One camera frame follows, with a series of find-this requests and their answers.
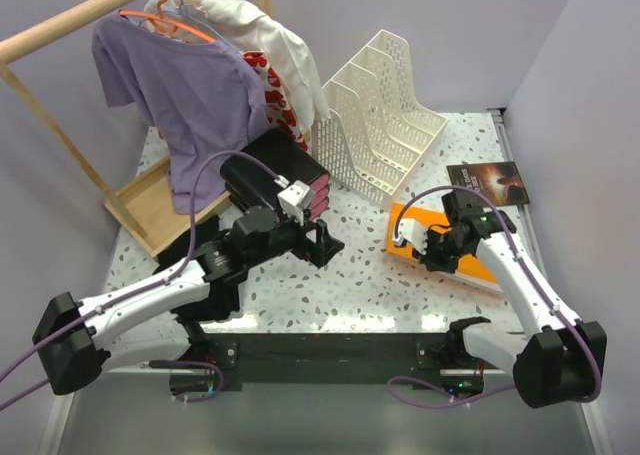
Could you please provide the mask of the orange clip folder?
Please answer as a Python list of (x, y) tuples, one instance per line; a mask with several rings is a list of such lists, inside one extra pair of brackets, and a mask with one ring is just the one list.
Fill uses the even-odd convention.
[[(393, 243), (395, 222), (397, 221), (402, 208), (402, 203), (394, 202), (391, 205), (386, 240), (387, 252), (413, 264), (423, 265), (423, 262), (420, 260), (421, 254), (418, 253), (418, 257), (414, 256), (414, 246), (410, 242), (403, 247), (396, 246)], [(433, 243), (435, 248), (435, 251), (429, 250), (429, 253), (436, 255), (437, 262), (448, 262), (449, 265), (452, 266), (454, 259), (451, 257), (451, 253), (449, 251), (442, 251), (443, 246), (441, 243), (443, 235), (450, 231), (450, 228), (446, 225), (446, 215), (443, 212), (412, 206), (403, 216), (400, 223), (401, 228), (403, 228), (411, 219), (429, 229), (427, 242), (429, 244)], [(502, 295), (502, 290), (490, 271), (471, 254), (464, 255), (458, 259), (454, 273), (442, 272), (442, 275), (499, 296)]]

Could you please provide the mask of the pink drawer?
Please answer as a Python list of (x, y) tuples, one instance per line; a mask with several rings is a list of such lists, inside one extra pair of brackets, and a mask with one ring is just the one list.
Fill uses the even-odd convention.
[(317, 177), (315, 180), (313, 180), (309, 186), (310, 188), (316, 193), (323, 187), (328, 186), (329, 187), (329, 180), (330, 180), (330, 176), (328, 174), (322, 174), (319, 177)]
[(322, 205), (328, 200), (329, 191), (329, 187), (325, 186), (316, 193), (311, 202), (311, 210), (315, 210), (318, 206)]
[(328, 207), (329, 199), (324, 199), (311, 209), (311, 219), (318, 218)]

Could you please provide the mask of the pink top drawer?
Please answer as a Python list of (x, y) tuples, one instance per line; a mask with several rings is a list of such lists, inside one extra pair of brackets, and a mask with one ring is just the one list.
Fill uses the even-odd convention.
[(317, 177), (315, 180), (313, 180), (309, 186), (310, 188), (316, 193), (323, 187), (328, 186), (329, 187), (329, 180), (330, 180), (330, 176), (328, 174), (322, 174), (319, 177)]

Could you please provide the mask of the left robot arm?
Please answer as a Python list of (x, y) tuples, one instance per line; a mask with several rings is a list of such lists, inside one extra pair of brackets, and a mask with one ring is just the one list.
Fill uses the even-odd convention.
[(67, 395), (125, 365), (177, 360), (196, 367), (207, 343), (188, 325), (237, 311), (238, 287), (252, 268), (287, 253), (322, 268), (344, 246), (321, 219), (298, 222), (253, 207), (145, 280), (82, 300), (64, 292), (49, 301), (32, 337), (47, 383)]

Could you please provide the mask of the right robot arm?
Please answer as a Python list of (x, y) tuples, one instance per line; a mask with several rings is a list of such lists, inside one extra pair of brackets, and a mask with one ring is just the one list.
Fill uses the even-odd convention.
[(478, 358), (511, 375), (531, 408), (561, 402), (589, 403), (601, 392), (607, 335), (585, 322), (553, 290), (528, 256), (516, 227), (489, 199), (471, 189), (444, 186), (445, 232), (406, 215), (398, 218), (394, 241), (409, 242), (430, 271), (455, 273), (472, 255), (493, 275), (523, 329), (517, 337), (487, 321), (454, 323), (445, 344), (448, 361), (469, 367)]

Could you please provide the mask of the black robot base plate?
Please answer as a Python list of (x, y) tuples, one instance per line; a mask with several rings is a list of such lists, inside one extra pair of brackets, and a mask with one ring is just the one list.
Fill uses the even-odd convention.
[(445, 333), (207, 333), (187, 326), (190, 346), (175, 361), (173, 394), (246, 384), (435, 385), (467, 398), (486, 387), (489, 363), (455, 354)]

